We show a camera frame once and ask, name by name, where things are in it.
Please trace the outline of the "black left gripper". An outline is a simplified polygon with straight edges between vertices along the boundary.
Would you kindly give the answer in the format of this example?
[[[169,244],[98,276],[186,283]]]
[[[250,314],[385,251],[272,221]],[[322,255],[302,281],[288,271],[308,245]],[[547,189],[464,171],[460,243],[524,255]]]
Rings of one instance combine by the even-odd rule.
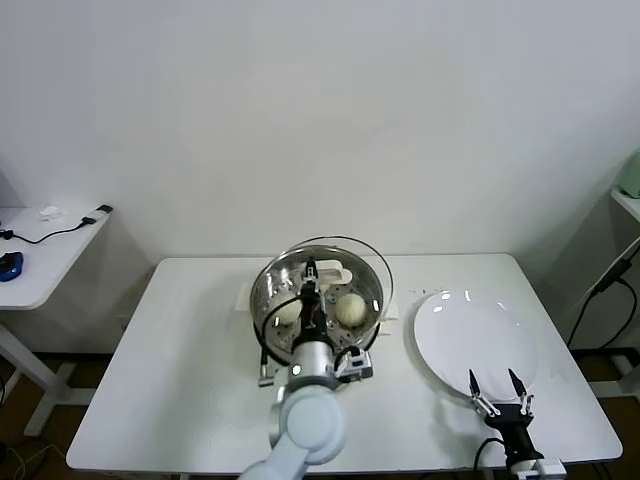
[[[319,291],[319,274],[313,257],[307,259],[301,275],[301,281],[302,293],[315,293],[301,296],[302,308],[298,344],[318,341],[330,345],[326,314],[322,307],[321,297],[316,294]]]

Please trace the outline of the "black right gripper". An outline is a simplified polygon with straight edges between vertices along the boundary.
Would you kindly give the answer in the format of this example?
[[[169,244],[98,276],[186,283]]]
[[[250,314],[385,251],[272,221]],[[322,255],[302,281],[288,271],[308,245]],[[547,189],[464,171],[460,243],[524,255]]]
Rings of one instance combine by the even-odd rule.
[[[487,425],[497,430],[502,438],[506,462],[519,463],[530,460],[542,459],[528,433],[528,426],[533,420],[531,404],[533,396],[530,395],[523,381],[509,368],[508,374],[519,399],[518,405],[493,405],[481,392],[478,381],[472,369],[469,373],[469,389],[471,402],[476,412],[487,417]]]

